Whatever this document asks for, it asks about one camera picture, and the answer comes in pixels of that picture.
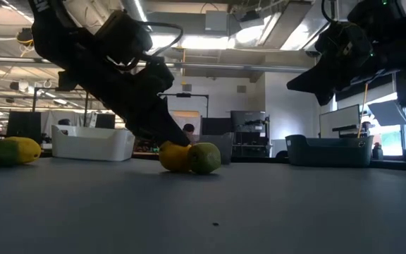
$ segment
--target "computer screen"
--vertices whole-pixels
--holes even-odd
[[[231,132],[230,118],[203,118],[202,135],[223,135]]]
[[[115,128],[116,115],[115,114],[98,114],[95,128]]]
[[[264,111],[232,111],[231,128],[233,132],[264,133],[266,129],[261,121],[266,120]]]
[[[8,115],[7,137],[32,138],[42,142],[40,112],[11,111]]]

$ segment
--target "box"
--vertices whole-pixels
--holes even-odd
[[[53,156],[121,162],[131,158],[134,135],[128,130],[54,125]]]

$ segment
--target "ceiling beam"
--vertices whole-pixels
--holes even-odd
[[[33,65],[34,67],[48,68],[53,65],[45,59],[29,59],[19,57],[0,57],[0,63],[17,66],[25,64]],[[198,68],[198,69],[219,69],[219,70],[236,70],[236,71],[266,71],[266,72],[283,72],[283,73],[302,73],[308,71],[307,67],[300,66],[282,66],[282,65],[252,65],[252,64],[232,64],[232,63],[165,63],[169,68]],[[145,63],[139,63],[137,66],[144,67]]]

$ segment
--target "wall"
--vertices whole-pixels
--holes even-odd
[[[320,106],[313,94],[288,90],[295,73],[265,74],[266,113],[271,117],[271,139],[302,134],[317,137]]]
[[[256,110],[255,84],[248,78],[176,77],[173,86],[165,93],[183,92],[181,82],[192,84],[192,94],[209,95],[209,117],[230,117],[231,110]],[[238,85],[246,85],[247,93],[237,93]],[[168,109],[177,111],[199,111],[206,117],[205,97],[168,97]]]
[[[262,74],[254,84],[252,101],[254,102],[254,110],[266,111],[266,74]]]

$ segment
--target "table surface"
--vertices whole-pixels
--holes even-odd
[[[0,253],[406,253],[406,171],[40,159],[0,169]]]

